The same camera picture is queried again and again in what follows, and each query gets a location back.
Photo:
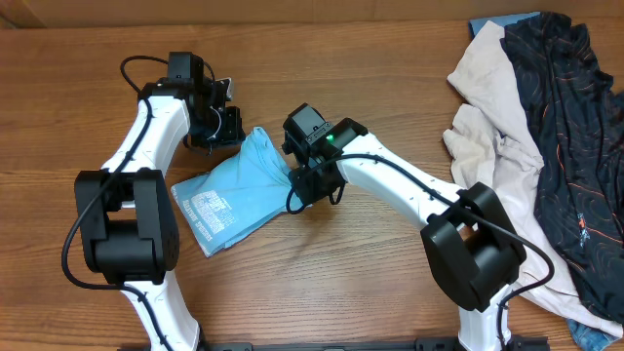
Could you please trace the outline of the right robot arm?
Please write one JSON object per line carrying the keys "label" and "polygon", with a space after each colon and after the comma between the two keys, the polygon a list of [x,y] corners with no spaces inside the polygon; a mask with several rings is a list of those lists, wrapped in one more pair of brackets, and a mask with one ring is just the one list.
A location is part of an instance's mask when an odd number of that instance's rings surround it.
{"label": "right robot arm", "polygon": [[287,211],[298,214],[327,198],[338,204],[346,185],[368,191],[420,233],[439,288],[458,306],[457,337],[424,339],[420,347],[513,350],[505,297],[527,254],[495,192],[424,173],[386,148],[366,127],[345,118],[326,121],[308,104],[286,119],[285,153],[295,157]]}

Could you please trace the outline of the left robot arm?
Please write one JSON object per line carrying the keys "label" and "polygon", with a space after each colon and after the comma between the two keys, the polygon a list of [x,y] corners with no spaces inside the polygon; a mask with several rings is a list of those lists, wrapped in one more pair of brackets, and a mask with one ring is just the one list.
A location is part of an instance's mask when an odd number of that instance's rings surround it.
{"label": "left robot arm", "polygon": [[134,307],[151,350],[206,350],[176,279],[179,232],[165,183],[178,146],[212,153],[246,134],[232,81],[190,52],[171,52],[164,77],[136,90],[136,119],[114,155],[74,181],[77,218],[61,249],[73,285],[117,291]]}

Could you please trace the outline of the light blue printed t-shirt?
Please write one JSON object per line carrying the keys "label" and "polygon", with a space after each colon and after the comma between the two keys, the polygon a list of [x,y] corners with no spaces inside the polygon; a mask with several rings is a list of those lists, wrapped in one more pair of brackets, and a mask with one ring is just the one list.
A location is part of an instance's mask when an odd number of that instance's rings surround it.
{"label": "light blue printed t-shirt", "polygon": [[261,127],[212,171],[172,186],[175,202],[205,256],[247,238],[286,210],[290,169]]}

